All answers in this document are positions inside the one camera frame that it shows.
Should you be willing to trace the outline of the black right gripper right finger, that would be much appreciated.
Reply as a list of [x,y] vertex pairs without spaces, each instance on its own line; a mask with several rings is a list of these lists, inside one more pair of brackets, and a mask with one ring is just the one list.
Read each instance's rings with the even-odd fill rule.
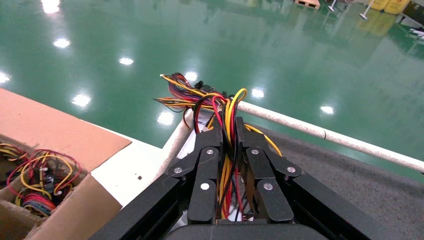
[[301,169],[273,152],[264,134],[247,130],[242,117],[236,118],[235,125],[241,150],[239,167],[254,219],[291,223],[295,215],[280,183],[299,177]]

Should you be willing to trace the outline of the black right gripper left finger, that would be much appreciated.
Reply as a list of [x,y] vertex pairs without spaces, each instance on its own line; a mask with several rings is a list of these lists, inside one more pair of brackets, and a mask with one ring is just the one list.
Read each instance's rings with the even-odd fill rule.
[[211,225],[215,222],[222,159],[222,127],[214,123],[213,129],[195,135],[191,153],[168,168],[167,174],[179,180],[178,195],[187,202],[189,225]]

